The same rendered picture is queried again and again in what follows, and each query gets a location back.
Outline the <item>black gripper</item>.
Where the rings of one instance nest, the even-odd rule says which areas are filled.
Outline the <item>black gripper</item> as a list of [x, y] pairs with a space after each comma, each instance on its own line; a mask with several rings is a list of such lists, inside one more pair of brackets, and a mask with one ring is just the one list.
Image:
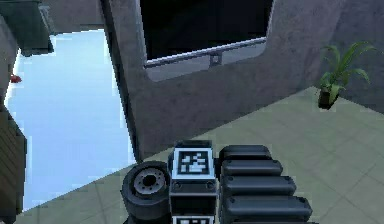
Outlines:
[[124, 177], [121, 188], [128, 213], [124, 224], [170, 224], [169, 184], [165, 162], [135, 165]]

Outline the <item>dark brown wooden furniture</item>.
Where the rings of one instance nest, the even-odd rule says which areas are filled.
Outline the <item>dark brown wooden furniture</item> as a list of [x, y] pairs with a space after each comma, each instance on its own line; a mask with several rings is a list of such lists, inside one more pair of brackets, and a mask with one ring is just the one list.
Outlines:
[[0, 222], [13, 224], [23, 210], [27, 140], [0, 105]]

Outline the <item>dark grey cabinet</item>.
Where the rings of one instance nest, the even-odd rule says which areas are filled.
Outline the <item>dark grey cabinet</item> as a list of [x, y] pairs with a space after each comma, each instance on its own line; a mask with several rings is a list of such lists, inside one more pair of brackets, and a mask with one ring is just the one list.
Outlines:
[[0, 0], [0, 15], [16, 39], [24, 57], [54, 52], [41, 16], [41, 0]]

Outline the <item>green potted house plant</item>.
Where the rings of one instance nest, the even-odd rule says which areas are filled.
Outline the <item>green potted house plant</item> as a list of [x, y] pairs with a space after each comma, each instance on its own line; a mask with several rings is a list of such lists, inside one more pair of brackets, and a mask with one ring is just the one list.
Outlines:
[[331, 69], [319, 80], [318, 107], [329, 110], [338, 99], [340, 91], [346, 89], [352, 74], [357, 74], [370, 83], [368, 73], [362, 68], [351, 68], [351, 64], [363, 53], [376, 51], [376, 48], [368, 41], [360, 41], [352, 43], [344, 53], [341, 53], [336, 45], [326, 45], [323, 49], [331, 52], [334, 58], [324, 57]]

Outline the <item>dark window with grey frame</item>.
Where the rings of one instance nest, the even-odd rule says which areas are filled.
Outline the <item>dark window with grey frame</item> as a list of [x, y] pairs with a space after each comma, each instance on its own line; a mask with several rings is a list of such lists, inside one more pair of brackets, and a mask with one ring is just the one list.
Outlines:
[[164, 81], [260, 56], [275, 0], [135, 0], [149, 79]]

